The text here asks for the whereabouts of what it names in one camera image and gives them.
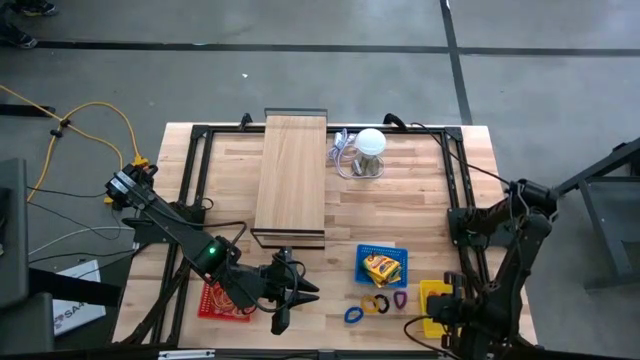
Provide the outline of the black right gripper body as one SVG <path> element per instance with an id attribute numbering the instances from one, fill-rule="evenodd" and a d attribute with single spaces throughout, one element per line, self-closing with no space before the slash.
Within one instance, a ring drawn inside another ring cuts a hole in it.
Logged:
<path id="1" fill-rule="evenodd" d="M 474 301 L 453 294 L 429 295 L 426 312 L 436 323 L 457 326 L 470 321 L 474 313 Z"/>

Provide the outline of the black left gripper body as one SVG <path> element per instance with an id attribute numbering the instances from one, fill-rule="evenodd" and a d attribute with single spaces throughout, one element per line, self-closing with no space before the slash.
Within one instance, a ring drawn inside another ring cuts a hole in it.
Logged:
<path id="1" fill-rule="evenodd" d="M 272 262 L 253 270 L 255 285 L 253 304 L 267 313 L 288 313 L 296 300 L 299 274 L 295 269 L 293 249 L 281 248 L 272 255 Z"/>

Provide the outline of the yellow rubber band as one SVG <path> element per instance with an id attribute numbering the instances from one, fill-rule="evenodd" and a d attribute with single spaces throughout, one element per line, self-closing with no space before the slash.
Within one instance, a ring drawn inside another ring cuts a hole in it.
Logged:
<path id="1" fill-rule="evenodd" d="M 214 307 L 221 313 L 233 313 L 236 309 L 235 304 L 230 300 L 230 298 L 224 291 L 213 292 L 211 300 L 214 304 Z"/>

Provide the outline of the red rubber band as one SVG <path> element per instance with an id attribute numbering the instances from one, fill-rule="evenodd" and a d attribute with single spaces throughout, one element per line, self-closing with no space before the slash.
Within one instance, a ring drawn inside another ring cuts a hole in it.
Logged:
<path id="1" fill-rule="evenodd" d="M 210 289 L 211 302 L 220 312 L 230 312 L 235 305 L 222 288 Z"/>

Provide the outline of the blue plastic basket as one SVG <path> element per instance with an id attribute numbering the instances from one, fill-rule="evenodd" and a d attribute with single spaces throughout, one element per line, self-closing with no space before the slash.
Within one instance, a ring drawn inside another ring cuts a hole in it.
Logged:
<path id="1" fill-rule="evenodd" d="M 402 265 L 402 281 L 396 286 L 390 286 L 387 288 L 406 288 L 408 286 L 408 250 L 404 248 L 384 247 L 372 244 L 358 244 L 356 248 L 356 259 L 354 269 L 354 281 L 364 285 L 374 285 L 374 282 L 368 277 L 363 269 L 361 262 L 370 254 L 381 254 L 391 257 L 399 261 Z"/>

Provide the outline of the red plastic basket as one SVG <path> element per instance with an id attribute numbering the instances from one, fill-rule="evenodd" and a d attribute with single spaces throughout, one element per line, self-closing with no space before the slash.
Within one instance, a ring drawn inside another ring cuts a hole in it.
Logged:
<path id="1" fill-rule="evenodd" d="M 251 321 L 251 314 L 255 311 L 255 308 L 249 310 L 242 310 L 236 307 L 233 313 L 221 313 L 214 307 L 211 302 L 210 289 L 221 288 L 219 284 L 210 286 L 204 284 L 200 296 L 200 302 L 198 307 L 198 317 L 204 319 L 214 319 L 223 321 L 232 321 L 240 323 L 249 323 Z"/>

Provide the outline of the yellow plastic basket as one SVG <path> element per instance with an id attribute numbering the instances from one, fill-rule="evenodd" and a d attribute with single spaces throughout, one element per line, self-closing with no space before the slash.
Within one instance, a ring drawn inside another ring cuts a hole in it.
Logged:
<path id="1" fill-rule="evenodd" d="M 452 294 L 454 292 L 454 287 L 451 284 L 446 284 L 442 280 L 421 280 L 419 283 L 420 290 L 420 309 L 421 315 L 427 315 L 427 298 L 429 295 L 442 295 L 442 294 Z M 422 320 L 422 327 L 424 337 L 426 339 L 440 339 L 445 334 L 445 328 L 439 324 L 434 322 L 430 318 L 424 318 Z"/>

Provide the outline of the grey metal table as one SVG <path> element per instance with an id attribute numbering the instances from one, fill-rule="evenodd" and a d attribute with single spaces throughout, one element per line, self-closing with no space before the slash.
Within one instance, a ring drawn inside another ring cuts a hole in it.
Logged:
<path id="1" fill-rule="evenodd" d="M 595 236 L 606 246 L 613 274 L 585 284 L 587 291 L 640 284 L 640 137 L 556 187 L 580 192 Z"/>

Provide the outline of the white printed sign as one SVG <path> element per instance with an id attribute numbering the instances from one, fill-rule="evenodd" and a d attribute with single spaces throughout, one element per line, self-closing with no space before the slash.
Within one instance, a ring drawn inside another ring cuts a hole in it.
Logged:
<path id="1" fill-rule="evenodd" d="M 58 275 L 100 282 L 97 260 L 84 262 L 58 272 Z M 106 315 L 102 305 L 90 305 L 85 302 L 52 300 L 54 336 L 63 335 Z"/>

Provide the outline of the dark grey equipment stand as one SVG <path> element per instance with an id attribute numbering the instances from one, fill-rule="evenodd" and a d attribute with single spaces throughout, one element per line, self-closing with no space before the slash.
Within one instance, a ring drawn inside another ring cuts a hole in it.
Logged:
<path id="1" fill-rule="evenodd" d="M 54 351 L 53 301 L 115 307 L 118 286 L 32 268 L 28 258 L 26 161 L 0 161 L 0 357 Z"/>

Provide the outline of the black flat bar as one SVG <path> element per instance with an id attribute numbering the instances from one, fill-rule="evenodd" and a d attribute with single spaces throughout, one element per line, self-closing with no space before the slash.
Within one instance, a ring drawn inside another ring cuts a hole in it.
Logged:
<path id="1" fill-rule="evenodd" d="M 14 105 L 0 104 L 0 115 L 4 116 L 20 116 L 20 117 L 50 117 L 50 113 L 54 114 L 56 109 L 50 106 L 43 106 L 42 111 L 31 105 Z"/>

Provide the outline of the person's black shoe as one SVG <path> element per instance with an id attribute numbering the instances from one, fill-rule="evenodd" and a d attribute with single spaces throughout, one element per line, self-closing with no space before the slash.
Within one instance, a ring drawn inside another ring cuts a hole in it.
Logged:
<path id="1" fill-rule="evenodd" d="M 0 37 L 22 49 L 32 49 L 38 44 L 34 37 L 10 23 L 0 23 Z"/>
<path id="2" fill-rule="evenodd" d="M 10 8 L 25 16 L 54 16 L 58 8 L 47 0 L 13 0 Z"/>

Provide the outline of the wooden shelf riser black frame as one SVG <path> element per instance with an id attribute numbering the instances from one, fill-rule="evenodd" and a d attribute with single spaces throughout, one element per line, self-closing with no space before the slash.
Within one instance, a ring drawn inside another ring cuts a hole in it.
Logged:
<path id="1" fill-rule="evenodd" d="M 322 250 L 328 114 L 267 108 L 254 226 L 263 248 Z"/>

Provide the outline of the silver metal bracket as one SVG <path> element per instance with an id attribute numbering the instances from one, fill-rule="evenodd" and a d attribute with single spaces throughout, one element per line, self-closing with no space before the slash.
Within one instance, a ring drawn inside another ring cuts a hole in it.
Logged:
<path id="1" fill-rule="evenodd" d="M 157 360 L 214 360 L 214 349 L 167 350 L 158 354 Z"/>

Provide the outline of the black aluminium rig frame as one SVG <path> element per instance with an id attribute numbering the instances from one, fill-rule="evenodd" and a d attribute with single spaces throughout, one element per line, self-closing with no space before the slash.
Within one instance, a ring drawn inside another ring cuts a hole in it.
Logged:
<path id="1" fill-rule="evenodd" d="M 203 177 L 209 230 L 237 236 L 235 224 L 255 217 L 264 128 L 205 123 L 170 123 L 158 158 L 154 187 L 174 201 L 191 196 Z M 176 311 L 183 314 L 182 348 L 418 350 L 430 340 L 414 317 L 420 312 L 419 283 L 459 268 L 449 239 L 446 214 L 452 198 L 489 206 L 502 198 L 489 131 L 484 126 L 387 125 L 384 174 L 373 180 L 347 180 L 326 169 L 325 242 L 322 250 L 298 249 L 295 257 L 319 288 L 320 299 L 296 307 L 289 328 L 270 331 L 269 314 L 256 311 L 249 323 L 198 317 L 203 282 L 191 276 L 184 296 L 170 300 L 160 333 L 168 336 Z M 354 281 L 358 244 L 408 250 L 409 300 L 402 310 L 367 314 L 346 324 L 344 312 L 372 285 Z M 247 264 L 268 262 L 274 249 L 263 248 L 244 232 L 238 245 Z"/>

